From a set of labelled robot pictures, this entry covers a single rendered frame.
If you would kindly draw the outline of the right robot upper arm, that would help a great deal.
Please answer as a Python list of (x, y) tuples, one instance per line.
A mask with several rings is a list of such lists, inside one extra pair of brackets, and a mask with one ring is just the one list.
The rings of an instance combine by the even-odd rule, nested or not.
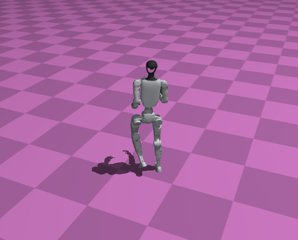
[(161, 97), (161, 103), (167, 103), (168, 99), (168, 84), (165, 80), (160, 80), (161, 81), (161, 87), (162, 87), (162, 96)]

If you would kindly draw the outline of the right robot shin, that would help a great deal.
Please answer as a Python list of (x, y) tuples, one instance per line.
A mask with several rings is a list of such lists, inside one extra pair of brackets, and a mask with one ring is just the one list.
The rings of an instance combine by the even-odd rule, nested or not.
[(155, 156), (156, 156), (156, 159), (157, 159), (157, 167), (158, 165), (160, 166), (160, 160), (161, 160), (161, 155), (162, 155), (162, 149), (161, 149), (161, 140), (160, 141), (160, 147), (159, 148), (156, 148), (155, 147)]

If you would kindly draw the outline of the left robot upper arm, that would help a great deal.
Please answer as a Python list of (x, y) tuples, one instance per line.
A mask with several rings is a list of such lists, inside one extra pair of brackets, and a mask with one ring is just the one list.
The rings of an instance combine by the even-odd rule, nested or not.
[(138, 105), (141, 103), (141, 99), (139, 98), (140, 88), (142, 79), (137, 79), (133, 82), (133, 95), (134, 95), (134, 104)]

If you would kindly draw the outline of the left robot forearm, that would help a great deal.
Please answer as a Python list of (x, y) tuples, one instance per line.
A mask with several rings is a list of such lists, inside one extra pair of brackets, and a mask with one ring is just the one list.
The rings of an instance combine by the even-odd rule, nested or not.
[(133, 108), (133, 109), (136, 109), (136, 108), (138, 108), (138, 104), (134, 104), (134, 99), (133, 99), (133, 103), (131, 104), (131, 107)]

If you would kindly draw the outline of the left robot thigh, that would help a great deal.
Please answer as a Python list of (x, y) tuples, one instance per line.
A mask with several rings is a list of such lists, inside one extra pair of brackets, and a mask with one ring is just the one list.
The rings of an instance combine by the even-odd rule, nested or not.
[(143, 122), (143, 116), (139, 114), (135, 114), (131, 119), (131, 134), (134, 134), (135, 140), (138, 141), (140, 139), (140, 134), (138, 133), (139, 126)]

